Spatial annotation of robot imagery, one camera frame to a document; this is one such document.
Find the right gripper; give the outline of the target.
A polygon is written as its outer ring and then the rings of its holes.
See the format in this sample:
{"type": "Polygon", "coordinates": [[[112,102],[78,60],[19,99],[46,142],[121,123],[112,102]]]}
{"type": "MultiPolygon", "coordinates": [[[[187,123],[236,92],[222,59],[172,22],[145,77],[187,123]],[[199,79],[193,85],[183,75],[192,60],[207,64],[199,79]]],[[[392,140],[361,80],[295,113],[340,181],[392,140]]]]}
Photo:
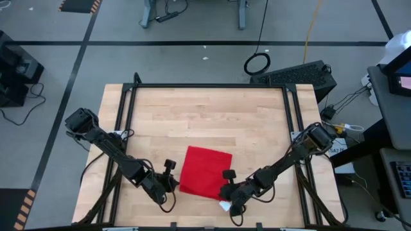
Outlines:
{"type": "Polygon", "coordinates": [[[243,206],[256,193],[252,177],[256,171],[249,175],[245,181],[234,183],[236,178],[235,170],[229,169],[222,171],[223,179],[229,181],[220,188],[220,197],[222,201],[231,202],[229,210],[230,216],[240,216],[243,214],[243,206]]]}

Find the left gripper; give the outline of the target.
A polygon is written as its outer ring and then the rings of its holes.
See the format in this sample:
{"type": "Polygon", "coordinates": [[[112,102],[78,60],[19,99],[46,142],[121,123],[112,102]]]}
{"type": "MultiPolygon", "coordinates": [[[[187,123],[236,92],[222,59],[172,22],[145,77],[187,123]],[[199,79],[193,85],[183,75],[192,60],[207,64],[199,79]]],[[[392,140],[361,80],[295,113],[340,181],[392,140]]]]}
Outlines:
{"type": "Polygon", "coordinates": [[[153,164],[149,160],[143,159],[143,161],[147,163],[148,169],[146,176],[141,181],[141,186],[155,203],[164,204],[167,193],[180,191],[180,182],[171,174],[171,171],[175,169],[176,162],[166,159],[164,163],[165,171],[156,173],[153,164]]]}

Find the red cloth napkin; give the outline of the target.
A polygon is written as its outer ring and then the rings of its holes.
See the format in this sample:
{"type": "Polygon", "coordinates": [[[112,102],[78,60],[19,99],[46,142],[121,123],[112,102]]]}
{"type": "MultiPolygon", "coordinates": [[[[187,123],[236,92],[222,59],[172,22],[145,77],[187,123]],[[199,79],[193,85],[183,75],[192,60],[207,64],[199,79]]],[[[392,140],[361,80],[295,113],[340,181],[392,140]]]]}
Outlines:
{"type": "Polygon", "coordinates": [[[223,178],[223,171],[229,170],[231,163],[230,153],[188,146],[180,174],[180,191],[223,200],[219,195],[220,188],[228,183],[228,180],[223,178]]]}

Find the white paper sheet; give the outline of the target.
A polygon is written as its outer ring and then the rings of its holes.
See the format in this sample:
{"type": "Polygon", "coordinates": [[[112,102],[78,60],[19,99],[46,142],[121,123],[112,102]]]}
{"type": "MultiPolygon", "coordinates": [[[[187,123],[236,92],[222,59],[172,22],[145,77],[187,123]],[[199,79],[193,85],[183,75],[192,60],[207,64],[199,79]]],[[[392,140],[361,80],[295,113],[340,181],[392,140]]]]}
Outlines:
{"type": "MultiPolygon", "coordinates": [[[[329,149],[328,153],[330,157],[333,157],[336,154],[339,154],[340,152],[343,152],[347,149],[347,144],[345,139],[343,138],[336,138],[333,141],[332,147],[329,149]]],[[[343,166],[340,167],[335,167],[335,173],[336,174],[355,174],[354,166],[353,163],[350,162],[348,164],[344,164],[343,166]]]]}

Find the black power brick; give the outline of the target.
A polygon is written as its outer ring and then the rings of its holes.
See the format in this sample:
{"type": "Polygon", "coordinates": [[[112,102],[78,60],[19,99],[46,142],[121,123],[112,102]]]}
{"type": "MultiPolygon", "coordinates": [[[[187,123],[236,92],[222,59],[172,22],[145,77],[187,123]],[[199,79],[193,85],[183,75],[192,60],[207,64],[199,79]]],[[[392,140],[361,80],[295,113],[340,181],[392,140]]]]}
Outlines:
{"type": "Polygon", "coordinates": [[[322,112],[320,113],[320,116],[322,120],[332,120],[335,114],[336,114],[336,110],[334,109],[334,106],[330,105],[322,110],[322,112]]]}

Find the black computer tower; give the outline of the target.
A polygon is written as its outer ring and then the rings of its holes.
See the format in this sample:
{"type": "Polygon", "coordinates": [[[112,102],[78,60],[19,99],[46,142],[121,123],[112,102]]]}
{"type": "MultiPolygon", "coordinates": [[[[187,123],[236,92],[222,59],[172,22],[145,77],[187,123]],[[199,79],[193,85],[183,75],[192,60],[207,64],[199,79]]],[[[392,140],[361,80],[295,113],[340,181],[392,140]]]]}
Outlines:
{"type": "Polygon", "coordinates": [[[317,103],[337,86],[331,75],[331,66],[322,60],[252,76],[250,83],[268,83],[269,80],[275,84],[311,84],[317,103]]]}

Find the grey keyboard desk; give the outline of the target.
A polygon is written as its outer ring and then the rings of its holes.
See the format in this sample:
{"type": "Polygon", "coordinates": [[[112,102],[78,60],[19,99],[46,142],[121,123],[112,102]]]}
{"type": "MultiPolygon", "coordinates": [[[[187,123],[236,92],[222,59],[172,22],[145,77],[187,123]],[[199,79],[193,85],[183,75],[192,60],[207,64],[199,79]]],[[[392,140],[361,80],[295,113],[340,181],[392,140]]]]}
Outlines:
{"type": "Polygon", "coordinates": [[[411,151],[382,148],[380,150],[380,157],[385,173],[385,179],[381,186],[388,192],[389,198],[392,201],[391,211],[403,221],[404,229],[411,231],[411,199],[405,199],[401,196],[394,172],[390,166],[390,163],[394,161],[411,162],[411,151]]]}

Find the black orange hazard mat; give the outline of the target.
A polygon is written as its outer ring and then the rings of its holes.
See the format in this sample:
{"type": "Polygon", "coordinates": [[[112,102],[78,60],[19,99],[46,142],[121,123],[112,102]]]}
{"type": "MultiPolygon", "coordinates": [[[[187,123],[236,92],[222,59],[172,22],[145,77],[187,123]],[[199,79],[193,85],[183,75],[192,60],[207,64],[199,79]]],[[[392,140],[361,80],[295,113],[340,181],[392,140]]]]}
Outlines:
{"type": "Polygon", "coordinates": [[[96,13],[102,0],[63,0],[59,12],[96,13]]]}
{"type": "Polygon", "coordinates": [[[0,189],[0,231],[24,230],[36,191],[0,189]]]}

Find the grey desk leg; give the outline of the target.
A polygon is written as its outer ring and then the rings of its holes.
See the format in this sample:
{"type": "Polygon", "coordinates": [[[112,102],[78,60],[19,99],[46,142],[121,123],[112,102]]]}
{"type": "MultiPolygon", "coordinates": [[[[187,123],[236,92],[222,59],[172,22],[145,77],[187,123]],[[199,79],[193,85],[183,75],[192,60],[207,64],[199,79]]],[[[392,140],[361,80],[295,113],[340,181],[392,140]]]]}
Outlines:
{"type": "Polygon", "coordinates": [[[246,27],[247,0],[238,0],[238,29],[244,30],[246,27]]]}
{"type": "Polygon", "coordinates": [[[141,21],[139,22],[140,26],[144,29],[148,27],[150,16],[153,9],[156,6],[156,0],[144,0],[144,11],[141,21]]]}

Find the black keyboard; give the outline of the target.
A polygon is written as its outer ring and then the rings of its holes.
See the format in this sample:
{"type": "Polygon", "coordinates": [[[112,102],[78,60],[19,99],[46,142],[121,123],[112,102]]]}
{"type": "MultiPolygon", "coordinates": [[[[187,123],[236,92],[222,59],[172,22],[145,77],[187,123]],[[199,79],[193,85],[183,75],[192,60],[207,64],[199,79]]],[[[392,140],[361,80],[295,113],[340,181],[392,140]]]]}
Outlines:
{"type": "Polygon", "coordinates": [[[390,166],[398,185],[401,196],[411,199],[411,162],[391,162],[390,166]]]}

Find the grey desk top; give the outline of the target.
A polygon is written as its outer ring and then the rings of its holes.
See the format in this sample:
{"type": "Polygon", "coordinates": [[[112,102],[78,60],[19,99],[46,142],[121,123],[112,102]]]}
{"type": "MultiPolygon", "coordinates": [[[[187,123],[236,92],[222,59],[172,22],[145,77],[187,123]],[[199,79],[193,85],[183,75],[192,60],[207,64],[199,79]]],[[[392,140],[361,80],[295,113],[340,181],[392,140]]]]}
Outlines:
{"type": "Polygon", "coordinates": [[[388,78],[378,66],[367,72],[393,147],[411,150],[411,97],[391,94],[388,78]]]}

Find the black equipment case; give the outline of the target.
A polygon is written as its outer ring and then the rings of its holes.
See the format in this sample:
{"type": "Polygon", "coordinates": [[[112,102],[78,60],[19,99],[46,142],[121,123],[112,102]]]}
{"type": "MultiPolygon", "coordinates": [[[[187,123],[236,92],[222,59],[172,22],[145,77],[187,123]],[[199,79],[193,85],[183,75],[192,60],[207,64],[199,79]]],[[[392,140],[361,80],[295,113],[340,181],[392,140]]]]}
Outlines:
{"type": "Polygon", "coordinates": [[[0,30],[0,108],[22,107],[28,85],[37,84],[44,66],[0,30]]]}

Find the black laptop computer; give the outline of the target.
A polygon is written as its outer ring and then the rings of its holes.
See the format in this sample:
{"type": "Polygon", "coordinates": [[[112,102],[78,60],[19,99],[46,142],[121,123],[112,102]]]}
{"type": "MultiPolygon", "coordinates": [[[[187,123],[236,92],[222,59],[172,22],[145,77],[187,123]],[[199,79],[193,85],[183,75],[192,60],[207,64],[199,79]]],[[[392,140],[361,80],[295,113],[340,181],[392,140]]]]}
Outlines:
{"type": "Polygon", "coordinates": [[[383,68],[391,94],[411,97],[411,46],[383,68]]]}

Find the white plastic bag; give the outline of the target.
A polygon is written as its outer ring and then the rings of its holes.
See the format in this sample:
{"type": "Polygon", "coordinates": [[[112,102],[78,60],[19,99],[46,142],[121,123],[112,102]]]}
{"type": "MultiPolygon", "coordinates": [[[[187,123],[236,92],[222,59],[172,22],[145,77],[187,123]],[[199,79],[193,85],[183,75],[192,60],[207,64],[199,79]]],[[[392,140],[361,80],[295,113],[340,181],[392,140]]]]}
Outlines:
{"type": "Polygon", "coordinates": [[[404,50],[411,46],[411,30],[395,35],[385,45],[385,54],[381,60],[382,64],[388,64],[393,61],[404,50]]]}

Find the black metal table frame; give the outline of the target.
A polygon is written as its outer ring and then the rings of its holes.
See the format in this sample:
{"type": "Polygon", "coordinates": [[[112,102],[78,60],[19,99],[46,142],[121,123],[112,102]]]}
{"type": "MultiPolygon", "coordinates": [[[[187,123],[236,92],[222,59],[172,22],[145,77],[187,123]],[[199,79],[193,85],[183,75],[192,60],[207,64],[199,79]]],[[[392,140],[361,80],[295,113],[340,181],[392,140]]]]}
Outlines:
{"type": "MultiPolygon", "coordinates": [[[[126,85],[108,84],[98,117],[104,130],[114,129],[115,121],[130,126],[128,154],[147,158],[158,171],[171,159],[179,176],[187,148],[198,146],[231,153],[239,179],[282,157],[292,130],[320,121],[313,87],[304,84],[142,83],[135,94],[126,85]]],[[[96,221],[161,230],[235,226],[214,199],[176,192],[165,206],[167,212],[122,180],[96,221]]]]}

